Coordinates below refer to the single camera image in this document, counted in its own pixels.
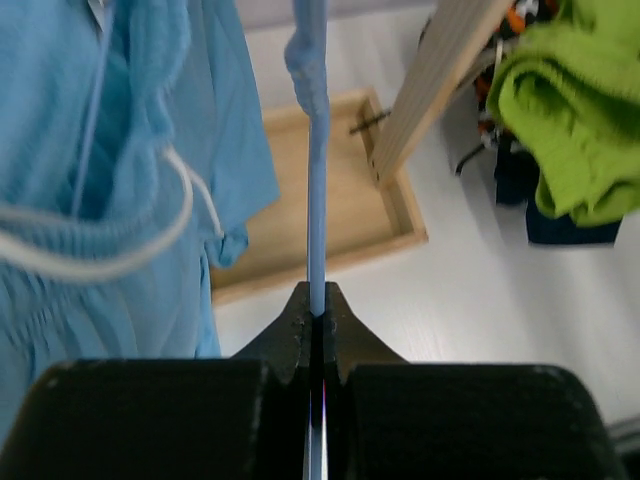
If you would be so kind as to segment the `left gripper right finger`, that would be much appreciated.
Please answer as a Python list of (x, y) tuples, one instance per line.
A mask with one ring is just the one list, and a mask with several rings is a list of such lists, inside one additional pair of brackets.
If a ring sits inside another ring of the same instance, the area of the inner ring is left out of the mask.
[(571, 371), (531, 363), (411, 363), (326, 286), (332, 479), (624, 479), (598, 407)]

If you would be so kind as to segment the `blue hanger of green shorts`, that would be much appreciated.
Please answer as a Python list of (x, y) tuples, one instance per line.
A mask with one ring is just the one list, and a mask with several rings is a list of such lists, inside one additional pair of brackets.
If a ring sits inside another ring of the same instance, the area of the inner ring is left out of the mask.
[(293, 13), (295, 32), (286, 46), (285, 62), (297, 102), (309, 118), (306, 276), (311, 314), (311, 361), (308, 477), (320, 479), (323, 470), (322, 353), (326, 308), (327, 151), (330, 135), (326, 69), (328, 3), (295, 1)]

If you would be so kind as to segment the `navy blue shorts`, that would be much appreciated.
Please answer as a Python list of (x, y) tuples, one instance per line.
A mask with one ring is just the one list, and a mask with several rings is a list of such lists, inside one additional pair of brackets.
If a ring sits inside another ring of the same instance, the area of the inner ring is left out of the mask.
[(535, 193), (540, 172), (534, 156), (511, 134), (499, 140), (494, 169), (496, 204), (525, 205), (530, 244), (542, 246), (613, 245), (622, 221), (595, 227), (579, 227), (569, 215), (549, 218), (541, 213)]

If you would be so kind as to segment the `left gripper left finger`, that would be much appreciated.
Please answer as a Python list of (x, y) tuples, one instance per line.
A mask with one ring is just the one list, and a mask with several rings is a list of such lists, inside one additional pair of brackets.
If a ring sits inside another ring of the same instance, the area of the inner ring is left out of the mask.
[(309, 479), (312, 318), (298, 284), (235, 355), (81, 360), (30, 388), (5, 479)]

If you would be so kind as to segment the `lime green shorts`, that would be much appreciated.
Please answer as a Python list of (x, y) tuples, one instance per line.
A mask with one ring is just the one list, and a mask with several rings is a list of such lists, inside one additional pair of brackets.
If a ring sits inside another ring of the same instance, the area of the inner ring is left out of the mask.
[(638, 209), (638, 2), (558, 2), (520, 36), (493, 87), (493, 115), (538, 164), (542, 214), (593, 227)]

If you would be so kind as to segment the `camouflage patterned shorts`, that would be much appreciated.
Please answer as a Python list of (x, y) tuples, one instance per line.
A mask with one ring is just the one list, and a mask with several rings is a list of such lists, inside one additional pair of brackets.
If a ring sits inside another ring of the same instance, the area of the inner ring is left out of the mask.
[(497, 90), (493, 87), (495, 71), (500, 69), (501, 62), (528, 27), (551, 21), (557, 11), (557, 1), (513, 1), (489, 37), (482, 51), (489, 55), (488, 66), (473, 81), (478, 101), (478, 132), (484, 147), (497, 150), (502, 138), (510, 133), (500, 118), (493, 115), (493, 100), (497, 98)]

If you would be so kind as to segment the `light blue shorts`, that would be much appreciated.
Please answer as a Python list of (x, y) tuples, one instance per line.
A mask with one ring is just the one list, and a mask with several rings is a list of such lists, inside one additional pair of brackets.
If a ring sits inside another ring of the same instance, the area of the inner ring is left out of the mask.
[(217, 357), (210, 269), (278, 194), (233, 2), (3, 2), (2, 432), (54, 364)]

